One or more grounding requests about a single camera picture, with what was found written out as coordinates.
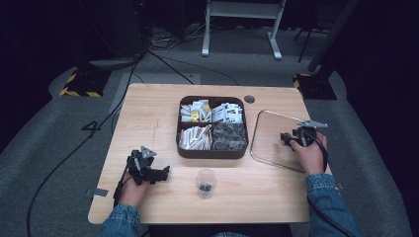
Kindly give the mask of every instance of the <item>white stand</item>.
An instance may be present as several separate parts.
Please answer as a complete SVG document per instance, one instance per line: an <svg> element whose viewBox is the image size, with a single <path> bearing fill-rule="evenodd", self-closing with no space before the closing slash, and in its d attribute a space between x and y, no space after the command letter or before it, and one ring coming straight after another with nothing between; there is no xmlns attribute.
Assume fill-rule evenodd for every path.
<svg viewBox="0 0 419 237"><path fill-rule="evenodd" d="M269 43L276 59L283 58L275 39L283 16L286 0L281 4L262 4L262 3L240 3L240 2L217 2L207 0L206 13L206 34L204 35L202 56L210 54L210 17L238 17L238 18L260 18L275 19L273 31L267 33Z"/></svg>

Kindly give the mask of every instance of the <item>small clear cup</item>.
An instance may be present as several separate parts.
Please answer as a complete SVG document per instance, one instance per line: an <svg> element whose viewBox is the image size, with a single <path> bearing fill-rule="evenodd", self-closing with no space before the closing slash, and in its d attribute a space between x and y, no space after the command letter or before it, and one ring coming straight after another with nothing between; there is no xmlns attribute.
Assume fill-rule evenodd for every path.
<svg viewBox="0 0 419 237"><path fill-rule="evenodd" d="M195 176L195 184L198 189L198 196L207 199L213 194L213 190L218 182L215 172L210 169L202 169Z"/></svg>

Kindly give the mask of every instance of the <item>person's left hand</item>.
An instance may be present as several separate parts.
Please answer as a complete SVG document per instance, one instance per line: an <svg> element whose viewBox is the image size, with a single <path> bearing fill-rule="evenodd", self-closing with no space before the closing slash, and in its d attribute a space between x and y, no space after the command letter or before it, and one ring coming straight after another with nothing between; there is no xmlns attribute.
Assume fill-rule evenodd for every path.
<svg viewBox="0 0 419 237"><path fill-rule="evenodd" d="M130 177L129 173L126 173L124 180L126 183L124 184L121 193L120 204L128 204L134 208L138 208L139 204L144 199L150 183L144 181L138 186L133 178Z"/></svg>

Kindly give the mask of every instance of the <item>jeans jacket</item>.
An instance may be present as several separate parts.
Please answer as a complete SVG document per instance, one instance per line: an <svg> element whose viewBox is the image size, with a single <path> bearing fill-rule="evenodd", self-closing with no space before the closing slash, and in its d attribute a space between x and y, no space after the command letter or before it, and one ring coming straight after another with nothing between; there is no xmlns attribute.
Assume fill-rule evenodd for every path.
<svg viewBox="0 0 419 237"><path fill-rule="evenodd" d="M328 174L315 174L305 179L308 198L335 223L344 227L354 236L361 236L354 218L343 202L339 191L335 188L333 176ZM310 209L310 236L345 236L326 222L323 218ZM110 216L102 224L99 236L139 236L139 214L129 205L119 204L111 212ZM213 237L246 237L236 233L219 233Z"/></svg>

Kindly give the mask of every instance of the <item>brown tray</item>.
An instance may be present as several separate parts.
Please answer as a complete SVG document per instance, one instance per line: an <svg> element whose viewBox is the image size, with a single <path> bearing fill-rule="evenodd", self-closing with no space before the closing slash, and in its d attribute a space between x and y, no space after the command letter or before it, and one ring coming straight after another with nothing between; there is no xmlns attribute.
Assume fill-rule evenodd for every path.
<svg viewBox="0 0 419 237"><path fill-rule="evenodd" d="M237 104L242 108L242 120L243 120L243 127L245 130L245 139L246 145L243 149L240 150L186 150L179 146L180 141L180 133L183 129L187 129L193 126L206 126L208 124L212 124L210 132L213 132L214 127L217 125L216 122L184 122L181 121L181 105L190 105L193 101L198 100L209 100L209 106L211 109L214 109L220 106L223 103L230 103L230 104ZM178 148L178 153L184 158L191 158L191 159L239 159L244 156L246 152L247 146L249 144L248 132L247 132L247 123L246 123L246 115L244 111L243 102L241 100L234 98L234 97L206 97L206 96L188 96L184 97L179 104L179 115L178 115L178 127L176 131L176 146Z"/></svg>

